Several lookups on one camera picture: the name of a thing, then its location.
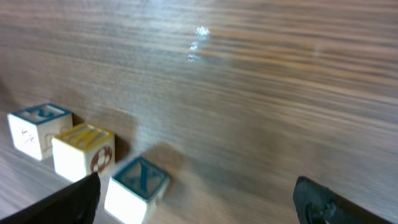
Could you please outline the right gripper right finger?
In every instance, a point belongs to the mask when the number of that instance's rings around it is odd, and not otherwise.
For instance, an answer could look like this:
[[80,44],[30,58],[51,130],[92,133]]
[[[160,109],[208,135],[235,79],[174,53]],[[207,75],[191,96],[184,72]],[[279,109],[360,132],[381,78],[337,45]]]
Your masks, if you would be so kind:
[[391,224],[305,176],[296,181],[293,201],[300,224]]

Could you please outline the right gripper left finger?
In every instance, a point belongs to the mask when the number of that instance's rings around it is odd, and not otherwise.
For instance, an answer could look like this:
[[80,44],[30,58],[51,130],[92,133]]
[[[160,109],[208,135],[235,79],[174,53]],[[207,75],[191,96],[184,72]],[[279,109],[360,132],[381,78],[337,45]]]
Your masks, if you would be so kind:
[[101,195],[97,172],[1,220],[1,224],[92,224]]

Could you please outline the white block yellow X side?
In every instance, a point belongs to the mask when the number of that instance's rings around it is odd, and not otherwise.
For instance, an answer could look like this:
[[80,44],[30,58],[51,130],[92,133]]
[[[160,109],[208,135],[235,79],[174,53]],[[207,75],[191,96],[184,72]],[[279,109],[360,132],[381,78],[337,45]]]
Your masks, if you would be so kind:
[[121,223],[143,224],[159,204],[169,182],[165,170],[137,157],[110,178],[104,209]]

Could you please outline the white block red picture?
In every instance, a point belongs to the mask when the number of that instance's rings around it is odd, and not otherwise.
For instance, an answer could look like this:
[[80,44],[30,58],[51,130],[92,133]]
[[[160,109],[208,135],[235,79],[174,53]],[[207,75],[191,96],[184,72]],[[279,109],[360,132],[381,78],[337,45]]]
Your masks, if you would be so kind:
[[52,103],[7,115],[14,147],[42,161],[52,155],[52,138],[73,127],[72,112]]

